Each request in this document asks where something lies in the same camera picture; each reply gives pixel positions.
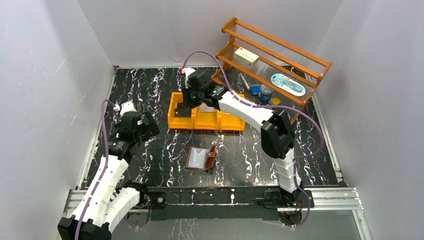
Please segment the brown leather card holder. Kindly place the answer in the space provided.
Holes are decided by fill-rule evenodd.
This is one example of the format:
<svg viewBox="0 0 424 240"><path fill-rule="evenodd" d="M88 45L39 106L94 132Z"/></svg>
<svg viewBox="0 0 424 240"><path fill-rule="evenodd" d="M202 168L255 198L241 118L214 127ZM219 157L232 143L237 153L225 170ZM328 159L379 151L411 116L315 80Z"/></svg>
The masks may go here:
<svg viewBox="0 0 424 240"><path fill-rule="evenodd" d="M210 148L190 147L185 167L187 169L207 171L214 167L217 157L216 145Z"/></svg>

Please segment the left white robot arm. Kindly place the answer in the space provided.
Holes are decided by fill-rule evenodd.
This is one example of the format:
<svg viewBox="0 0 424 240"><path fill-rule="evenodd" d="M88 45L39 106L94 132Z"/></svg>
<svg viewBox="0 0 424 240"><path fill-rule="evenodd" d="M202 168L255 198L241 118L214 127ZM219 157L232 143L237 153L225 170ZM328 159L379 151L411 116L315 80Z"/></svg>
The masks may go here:
<svg viewBox="0 0 424 240"><path fill-rule="evenodd" d="M114 127L87 192L71 216L62 217L57 225L63 240L110 240L131 208L148 203L144 183L129 180L119 191L116 187L141 143L160 133L157 123L148 111L130 110Z"/></svg>

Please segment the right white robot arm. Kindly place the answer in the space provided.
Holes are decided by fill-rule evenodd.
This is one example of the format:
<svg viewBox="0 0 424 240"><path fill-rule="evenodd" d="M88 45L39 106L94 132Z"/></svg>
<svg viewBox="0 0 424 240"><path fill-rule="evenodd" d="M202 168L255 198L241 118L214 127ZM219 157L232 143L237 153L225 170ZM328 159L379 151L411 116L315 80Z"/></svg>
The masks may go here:
<svg viewBox="0 0 424 240"><path fill-rule="evenodd" d="M187 107L194 109L206 105L236 116L259 131L262 151L273 160L279 190L265 191L255 203L266 208L294 207L303 203L312 208L312 197L305 191L298 174L294 156L295 132L285 111L240 97L226 86L209 80L202 70L186 67L181 68L180 73L184 76L181 91Z"/></svg>

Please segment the silver card in bin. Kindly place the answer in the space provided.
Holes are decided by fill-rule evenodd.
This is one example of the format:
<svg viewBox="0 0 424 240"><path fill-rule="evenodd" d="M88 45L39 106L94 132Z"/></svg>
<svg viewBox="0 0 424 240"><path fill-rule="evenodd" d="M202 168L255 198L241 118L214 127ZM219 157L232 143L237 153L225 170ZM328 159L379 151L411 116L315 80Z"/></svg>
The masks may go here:
<svg viewBox="0 0 424 240"><path fill-rule="evenodd" d="M215 113L217 111L216 108L211 107L211 106L207 106L205 103L202 103L199 107L198 107L198 111L200 113Z"/></svg>

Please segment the black card in bin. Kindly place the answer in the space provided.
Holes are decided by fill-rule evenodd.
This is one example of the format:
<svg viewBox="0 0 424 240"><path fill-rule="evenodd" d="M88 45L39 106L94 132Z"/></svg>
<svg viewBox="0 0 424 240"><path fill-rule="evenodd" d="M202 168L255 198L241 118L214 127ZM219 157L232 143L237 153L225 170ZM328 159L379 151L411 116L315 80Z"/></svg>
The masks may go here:
<svg viewBox="0 0 424 240"><path fill-rule="evenodd" d="M175 108L174 117L175 118L191 118L192 109L186 107L177 107Z"/></svg>

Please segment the orange three-compartment bin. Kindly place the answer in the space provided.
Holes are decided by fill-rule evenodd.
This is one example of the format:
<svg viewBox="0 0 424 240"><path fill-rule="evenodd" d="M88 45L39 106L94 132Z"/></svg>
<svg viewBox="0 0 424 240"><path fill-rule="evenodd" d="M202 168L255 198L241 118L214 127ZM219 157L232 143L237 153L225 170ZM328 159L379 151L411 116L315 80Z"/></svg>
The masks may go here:
<svg viewBox="0 0 424 240"><path fill-rule="evenodd" d="M246 123L240 118L227 112L199 112L199 107L191 108L191 118L174 117L175 108L189 108L183 104L183 94L172 92L167 113L167 125L174 130L211 130L236 131L245 130Z"/></svg>

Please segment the red white pen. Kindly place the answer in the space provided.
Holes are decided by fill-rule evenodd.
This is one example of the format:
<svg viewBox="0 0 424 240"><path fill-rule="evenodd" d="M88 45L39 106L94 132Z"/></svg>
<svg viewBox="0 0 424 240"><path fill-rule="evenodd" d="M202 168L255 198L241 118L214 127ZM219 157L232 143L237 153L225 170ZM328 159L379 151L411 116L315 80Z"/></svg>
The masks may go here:
<svg viewBox="0 0 424 240"><path fill-rule="evenodd" d="M240 73L239 73L239 76L240 76L240 78L241 78L242 82L244 83L244 85L245 85L246 89L247 89L247 90L250 90L250 89L251 89L251 87L250 87L249 83L247 82L246 78L244 77L244 74L240 72Z"/></svg>

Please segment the orange wooden shelf rack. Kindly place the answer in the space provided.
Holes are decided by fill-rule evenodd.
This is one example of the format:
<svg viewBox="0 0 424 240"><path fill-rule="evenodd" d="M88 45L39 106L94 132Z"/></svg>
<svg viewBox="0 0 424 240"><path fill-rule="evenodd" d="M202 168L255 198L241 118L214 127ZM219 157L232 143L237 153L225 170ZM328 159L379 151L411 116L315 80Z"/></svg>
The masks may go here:
<svg viewBox="0 0 424 240"><path fill-rule="evenodd" d="M223 63L223 69L233 68L253 79L254 83L265 84L273 89L273 95L284 97L292 106L303 111L317 87L332 66L299 47L289 44L271 34L253 27L236 17L221 28L229 36L227 44L216 54ZM234 52L243 47L259 56L254 66L248 66L234 58ZM283 74L302 85L306 93L294 96L271 83L271 76Z"/></svg>

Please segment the white cardboard box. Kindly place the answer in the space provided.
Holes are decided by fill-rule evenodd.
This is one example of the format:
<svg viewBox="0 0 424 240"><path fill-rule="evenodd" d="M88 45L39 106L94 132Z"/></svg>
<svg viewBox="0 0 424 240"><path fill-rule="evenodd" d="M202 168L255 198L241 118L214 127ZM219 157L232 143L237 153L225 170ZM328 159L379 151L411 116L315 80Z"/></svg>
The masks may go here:
<svg viewBox="0 0 424 240"><path fill-rule="evenodd" d="M245 49L244 47L239 47L234 52L233 57L248 66L254 66L259 60L259 56L257 54Z"/></svg>

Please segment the blue round tin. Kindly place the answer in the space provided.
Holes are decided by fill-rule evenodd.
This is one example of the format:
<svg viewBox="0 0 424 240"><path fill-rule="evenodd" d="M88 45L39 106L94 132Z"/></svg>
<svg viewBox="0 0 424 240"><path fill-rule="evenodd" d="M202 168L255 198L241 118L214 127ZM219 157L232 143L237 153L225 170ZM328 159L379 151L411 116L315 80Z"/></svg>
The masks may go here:
<svg viewBox="0 0 424 240"><path fill-rule="evenodd" d="M274 90L266 84L262 84L259 89L259 100L262 103L268 103L272 97L273 91Z"/></svg>

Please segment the yellow grey sharpener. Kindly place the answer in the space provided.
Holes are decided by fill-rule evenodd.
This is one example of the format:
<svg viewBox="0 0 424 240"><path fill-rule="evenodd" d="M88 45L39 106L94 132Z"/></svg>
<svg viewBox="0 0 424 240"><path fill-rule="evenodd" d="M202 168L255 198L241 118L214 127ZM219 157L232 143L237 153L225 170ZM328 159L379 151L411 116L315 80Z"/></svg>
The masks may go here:
<svg viewBox="0 0 424 240"><path fill-rule="evenodd" d="M278 106L281 104L281 100L278 97L273 97L268 101L269 105Z"/></svg>

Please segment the blue blister pack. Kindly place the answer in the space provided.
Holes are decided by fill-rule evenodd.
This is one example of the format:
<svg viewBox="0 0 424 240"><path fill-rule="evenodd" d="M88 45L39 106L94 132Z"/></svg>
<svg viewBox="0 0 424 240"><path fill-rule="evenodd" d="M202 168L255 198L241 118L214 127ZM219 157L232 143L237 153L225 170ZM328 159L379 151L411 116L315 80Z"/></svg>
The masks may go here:
<svg viewBox="0 0 424 240"><path fill-rule="evenodd" d="M275 73L271 76L270 81L276 87L296 97L304 96L306 93L306 89L302 85L285 76L284 74Z"/></svg>

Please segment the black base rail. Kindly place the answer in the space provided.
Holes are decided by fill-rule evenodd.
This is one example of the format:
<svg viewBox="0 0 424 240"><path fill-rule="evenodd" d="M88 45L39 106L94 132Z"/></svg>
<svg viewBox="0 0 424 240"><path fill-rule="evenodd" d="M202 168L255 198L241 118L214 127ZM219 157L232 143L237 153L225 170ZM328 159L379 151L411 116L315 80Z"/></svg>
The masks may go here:
<svg viewBox="0 0 424 240"><path fill-rule="evenodd" d="M315 207L310 190L284 192L277 186L148 187L144 203L127 215L148 220L260 219L300 223Z"/></svg>

